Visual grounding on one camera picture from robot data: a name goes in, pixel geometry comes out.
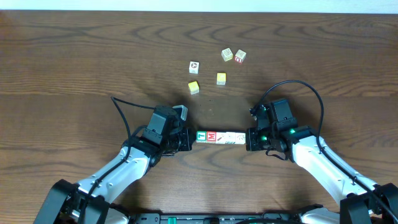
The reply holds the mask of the white block airplane picture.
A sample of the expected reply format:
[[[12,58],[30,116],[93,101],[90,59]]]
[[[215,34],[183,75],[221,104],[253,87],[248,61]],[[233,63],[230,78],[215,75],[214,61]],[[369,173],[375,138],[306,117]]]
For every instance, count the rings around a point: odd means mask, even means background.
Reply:
[[[235,133],[235,143],[236,144],[245,144],[246,143],[246,134],[245,133]]]

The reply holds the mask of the green letter L block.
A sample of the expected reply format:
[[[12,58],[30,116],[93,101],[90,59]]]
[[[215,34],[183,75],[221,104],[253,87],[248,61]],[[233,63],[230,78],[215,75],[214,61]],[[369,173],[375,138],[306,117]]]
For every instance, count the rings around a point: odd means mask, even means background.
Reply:
[[[206,143],[206,131],[197,131],[196,134],[196,142],[203,142]]]

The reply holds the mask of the white block green N side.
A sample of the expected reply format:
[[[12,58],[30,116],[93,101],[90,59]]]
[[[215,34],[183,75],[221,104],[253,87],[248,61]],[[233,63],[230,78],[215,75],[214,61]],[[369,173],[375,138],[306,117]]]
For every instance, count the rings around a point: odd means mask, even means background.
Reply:
[[[226,132],[225,133],[225,143],[226,144],[235,144],[236,143],[236,133],[235,132]]]

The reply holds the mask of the red letter M block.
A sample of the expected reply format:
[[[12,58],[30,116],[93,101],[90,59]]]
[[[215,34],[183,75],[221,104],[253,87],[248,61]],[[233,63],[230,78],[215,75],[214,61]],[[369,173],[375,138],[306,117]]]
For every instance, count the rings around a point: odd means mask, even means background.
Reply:
[[[207,143],[216,143],[216,132],[214,131],[207,131],[206,132],[206,142]]]

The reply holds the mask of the white block cane picture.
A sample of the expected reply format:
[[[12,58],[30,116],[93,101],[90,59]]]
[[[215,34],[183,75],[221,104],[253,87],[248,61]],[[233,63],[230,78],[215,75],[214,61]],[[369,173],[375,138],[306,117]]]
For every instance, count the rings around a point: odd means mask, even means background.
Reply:
[[[225,144],[227,137],[227,134],[224,132],[216,132],[216,143]]]

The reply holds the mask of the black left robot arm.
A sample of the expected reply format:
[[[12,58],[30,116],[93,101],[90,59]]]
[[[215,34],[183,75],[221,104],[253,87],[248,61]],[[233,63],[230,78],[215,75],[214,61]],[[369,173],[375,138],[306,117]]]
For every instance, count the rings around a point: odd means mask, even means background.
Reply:
[[[123,143],[119,154],[93,175],[72,184],[59,180],[50,189],[35,223],[131,223],[114,200],[144,177],[162,157],[192,150],[194,134],[185,126],[184,105],[156,106],[147,126]]]

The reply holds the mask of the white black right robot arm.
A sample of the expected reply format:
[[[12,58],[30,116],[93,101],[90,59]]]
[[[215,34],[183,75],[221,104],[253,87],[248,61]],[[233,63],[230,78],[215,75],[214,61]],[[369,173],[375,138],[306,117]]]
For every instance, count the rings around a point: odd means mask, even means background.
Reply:
[[[314,204],[294,212],[265,213],[285,223],[397,223],[397,187],[379,185],[360,174],[327,145],[310,126],[299,126],[287,100],[250,110],[256,126],[246,133],[247,151],[265,151],[297,164],[311,174],[339,205],[331,212]]]

